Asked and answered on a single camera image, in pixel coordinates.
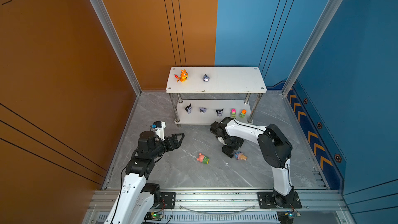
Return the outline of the ice cream cone toy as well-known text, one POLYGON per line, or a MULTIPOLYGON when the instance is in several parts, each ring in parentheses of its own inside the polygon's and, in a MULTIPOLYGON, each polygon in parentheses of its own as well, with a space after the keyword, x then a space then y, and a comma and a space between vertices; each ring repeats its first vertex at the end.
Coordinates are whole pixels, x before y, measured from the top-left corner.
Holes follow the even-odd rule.
POLYGON ((243 161, 247 160, 247 157, 240 151, 235 151, 233 154, 233 158, 235 158, 237 160, 243 160, 243 161))

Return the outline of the green orange toy car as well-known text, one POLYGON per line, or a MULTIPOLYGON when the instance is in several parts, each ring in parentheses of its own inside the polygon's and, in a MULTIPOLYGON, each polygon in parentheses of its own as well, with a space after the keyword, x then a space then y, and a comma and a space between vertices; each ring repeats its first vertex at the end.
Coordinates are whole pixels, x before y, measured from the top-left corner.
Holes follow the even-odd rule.
POLYGON ((247 111, 246 111, 246 110, 242 110, 242 111, 240 112, 240 114, 239 114, 239 117, 240 117, 240 118, 244 118, 244 117, 246 116, 246 114, 247 114, 247 111))

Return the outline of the pink green block toy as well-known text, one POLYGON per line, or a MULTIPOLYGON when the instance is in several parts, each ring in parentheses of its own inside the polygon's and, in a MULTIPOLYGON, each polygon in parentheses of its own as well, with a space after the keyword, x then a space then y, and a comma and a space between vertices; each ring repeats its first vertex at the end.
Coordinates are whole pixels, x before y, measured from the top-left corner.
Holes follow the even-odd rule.
POLYGON ((230 115, 231 115, 232 118, 235 118, 236 117, 236 109, 234 109, 234 108, 231 109, 230 115))

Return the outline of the grey purple kuromi toy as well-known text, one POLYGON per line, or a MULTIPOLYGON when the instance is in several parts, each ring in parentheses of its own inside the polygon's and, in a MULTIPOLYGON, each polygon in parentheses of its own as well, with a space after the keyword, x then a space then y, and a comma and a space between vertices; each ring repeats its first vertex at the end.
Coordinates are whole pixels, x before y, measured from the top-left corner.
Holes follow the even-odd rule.
POLYGON ((224 111, 224 109, 216 109, 216 115, 218 117, 221 117, 223 115, 223 111, 224 111))

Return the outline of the black white kuromi toy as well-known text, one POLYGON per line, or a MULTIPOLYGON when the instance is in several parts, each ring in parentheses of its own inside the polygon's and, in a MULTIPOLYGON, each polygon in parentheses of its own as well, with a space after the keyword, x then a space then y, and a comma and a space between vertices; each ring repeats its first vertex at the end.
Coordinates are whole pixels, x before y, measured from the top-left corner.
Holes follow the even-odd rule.
POLYGON ((188 105, 187 107, 185 107, 184 109, 186 110, 187 114, 192 113, 192 105, 191 105, 191 104, 189 104, 189 105, 188 105))

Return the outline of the orange fox toy figure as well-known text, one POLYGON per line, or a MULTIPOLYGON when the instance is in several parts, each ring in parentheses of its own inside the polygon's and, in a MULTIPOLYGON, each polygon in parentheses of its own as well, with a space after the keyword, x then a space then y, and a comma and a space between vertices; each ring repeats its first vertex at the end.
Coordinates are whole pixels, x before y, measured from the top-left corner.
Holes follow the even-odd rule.
POLYGON ((185 81, 187 81, 189 75, 186 69, 181 69, 180 71, 181 71, 180 75, 175 74, 174 76, 177 79, 178 83, 179 82, 184 83, 185 81))

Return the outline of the blue grey eeyore toy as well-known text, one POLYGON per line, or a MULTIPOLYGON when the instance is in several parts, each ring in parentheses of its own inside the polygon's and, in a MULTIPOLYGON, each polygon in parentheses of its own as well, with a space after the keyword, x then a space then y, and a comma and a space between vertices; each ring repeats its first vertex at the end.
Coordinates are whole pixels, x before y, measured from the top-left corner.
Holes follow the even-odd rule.
POLYGON ((209 77, 207 74, 205 74, 205 75, 203 76, 203 81, 204 81, 204 82, 209 82, 209 80, 210 80, 210 77, 209 77))

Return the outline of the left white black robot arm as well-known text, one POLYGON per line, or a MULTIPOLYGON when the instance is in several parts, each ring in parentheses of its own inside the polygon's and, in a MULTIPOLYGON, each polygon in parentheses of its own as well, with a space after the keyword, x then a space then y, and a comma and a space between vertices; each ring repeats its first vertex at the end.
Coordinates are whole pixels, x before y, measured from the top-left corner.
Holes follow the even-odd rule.
POLYGON ((160 204, 160 186, 148 183, 155 163, 166 152, 180 148, 185 135, 161 138, 157 132, 142 132, 138 147, 121 173, 121 189, 106 224, 141 224, 151 208, 160 204))

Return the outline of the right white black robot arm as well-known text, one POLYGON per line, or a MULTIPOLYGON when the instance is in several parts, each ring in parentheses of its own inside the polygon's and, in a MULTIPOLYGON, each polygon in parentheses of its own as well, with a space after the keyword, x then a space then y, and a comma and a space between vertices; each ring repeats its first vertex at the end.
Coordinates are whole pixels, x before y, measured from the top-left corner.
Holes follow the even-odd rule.
POLYGON ((292 144, 275 124, 256 126, 226 117, 214 122, 210 132, 223 144, 222 152, 230 158, 244 159, 238 151, 244 141, 257 143, 265 162, 272 167, 274 185, 271 192, 257 193, 260 208, 302 208, 290 173, 292 144))

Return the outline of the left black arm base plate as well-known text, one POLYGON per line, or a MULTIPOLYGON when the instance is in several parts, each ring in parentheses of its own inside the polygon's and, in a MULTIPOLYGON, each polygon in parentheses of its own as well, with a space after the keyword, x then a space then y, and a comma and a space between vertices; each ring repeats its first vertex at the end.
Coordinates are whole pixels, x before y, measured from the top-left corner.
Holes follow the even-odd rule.
POLYGON ((151 209, 174 209, 176 203, 175 192, 160 192, 154 195, 154 204, 151 209))

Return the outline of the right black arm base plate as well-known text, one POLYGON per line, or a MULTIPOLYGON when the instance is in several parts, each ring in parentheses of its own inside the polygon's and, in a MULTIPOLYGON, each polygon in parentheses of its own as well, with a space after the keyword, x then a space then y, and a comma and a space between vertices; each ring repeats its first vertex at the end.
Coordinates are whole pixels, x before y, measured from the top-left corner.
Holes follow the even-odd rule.
POLYGON ((261 209, 266 208, 302 208, 302 203, 296 191, 286 196, 277 192, 258 192, 258 201, 261 209))

